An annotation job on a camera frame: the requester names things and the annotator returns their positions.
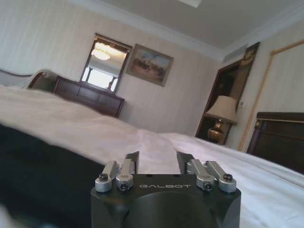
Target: crown molding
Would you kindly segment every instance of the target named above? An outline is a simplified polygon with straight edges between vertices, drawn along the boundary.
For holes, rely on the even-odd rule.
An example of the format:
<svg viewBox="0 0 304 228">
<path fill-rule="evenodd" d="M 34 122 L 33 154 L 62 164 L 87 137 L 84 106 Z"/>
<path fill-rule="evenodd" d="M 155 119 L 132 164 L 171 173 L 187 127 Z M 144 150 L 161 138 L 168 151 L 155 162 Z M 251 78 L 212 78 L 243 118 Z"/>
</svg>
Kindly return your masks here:
<svg viewBox="0 0 304 228">
<path fill-rule="evenodd" d="M 287 7 L 261 26 L 247 33 L 242 38 L 234 41 L 223 50 L 225 56 L 244 45 L 250 46 L 259 41 L 263 41 L 303 19 L 304 1 L 301 1 Z"/>
<path fill-rule="evenodd" d="M 186 49 L 193 50 L 204 54 L 214 60 L 222 61 L 224 52 L 212 45 L 201 42 L 200 40 L 189 37 L 185 34 L 179 33 L 171 28 L 157 24 L 150 20 L 139 17 L 135 14 L 129 13 L 118 7 L 112 6 L 98 0 L 68 0 L 71 3 L 85 7 L 91 11 L 98 12 L 109 18 L 119 20 L 122 23 L 133 26 L 137 29 L 143 30 L 147 33 L 157 35 L 164 40 L 181 45 Z"/>
</svg>

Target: black fabric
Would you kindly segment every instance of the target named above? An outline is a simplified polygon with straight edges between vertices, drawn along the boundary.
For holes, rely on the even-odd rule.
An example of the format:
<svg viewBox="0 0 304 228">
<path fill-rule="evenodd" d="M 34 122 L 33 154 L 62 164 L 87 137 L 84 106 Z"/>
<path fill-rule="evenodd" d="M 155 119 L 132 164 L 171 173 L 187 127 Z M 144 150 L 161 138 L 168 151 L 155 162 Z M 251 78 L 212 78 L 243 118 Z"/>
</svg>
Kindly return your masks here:
<svg viewBox="0 0 304 228">
<path fill-rule="evenodd" d="M 104 166 L 0 125 L 0 202 L 60 227 L 89 228 L 90 190 Z"/>
</svg>

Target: framed painting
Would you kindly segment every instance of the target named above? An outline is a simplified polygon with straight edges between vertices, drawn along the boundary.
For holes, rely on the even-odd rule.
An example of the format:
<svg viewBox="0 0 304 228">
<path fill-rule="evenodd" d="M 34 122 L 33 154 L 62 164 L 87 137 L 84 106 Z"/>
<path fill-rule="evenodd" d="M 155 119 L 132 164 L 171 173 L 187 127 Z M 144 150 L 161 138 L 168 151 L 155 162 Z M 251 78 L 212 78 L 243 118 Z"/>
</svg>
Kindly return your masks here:
<svg viewBox="0 0 304 228">
<path fill-rule="evenodd" d="M 164 86 L 172 63 L 172 57 L 136 44 L 127 74 Z"/>
</svg>

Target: white duvet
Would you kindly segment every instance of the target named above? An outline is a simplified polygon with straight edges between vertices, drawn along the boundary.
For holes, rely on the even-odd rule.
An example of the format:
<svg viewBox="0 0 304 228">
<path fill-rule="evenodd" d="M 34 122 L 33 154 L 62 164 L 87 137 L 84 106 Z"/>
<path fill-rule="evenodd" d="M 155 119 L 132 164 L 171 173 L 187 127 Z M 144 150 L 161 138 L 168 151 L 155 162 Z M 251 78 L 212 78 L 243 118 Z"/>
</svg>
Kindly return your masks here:
<svg viewBox="0 0 304 228">
<path fill-rule="evenodd" d="M 52 94 L 3 86 L 0 124 L 100 163 L 121 163 L 125 154 L 140 151 L 139 173 L 179 173 L 176 151 L 215 160 L 242 192 L 240 227 L 304 227 L 304 176 L 257 157 L 185 135 L 140 130 Z M 0 227 L 8 221 L 0 215 Z"/>
</svg>

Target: brass lamp base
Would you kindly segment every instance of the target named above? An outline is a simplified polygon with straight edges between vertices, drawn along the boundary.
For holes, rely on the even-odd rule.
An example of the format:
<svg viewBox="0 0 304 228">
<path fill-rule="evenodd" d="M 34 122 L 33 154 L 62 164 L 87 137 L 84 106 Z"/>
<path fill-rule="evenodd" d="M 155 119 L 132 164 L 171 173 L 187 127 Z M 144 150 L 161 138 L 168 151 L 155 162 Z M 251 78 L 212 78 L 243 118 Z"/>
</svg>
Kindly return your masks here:
<svg viewBox="0 0 304 228">
<path fill-rule="evenodd" d="M 213 143 L 219 143 L 224 138 L 224 133 L 221 130 L 222 121 L 217 120 L 214 127 L 208 130 L 208 140 Z"/>
</svg>

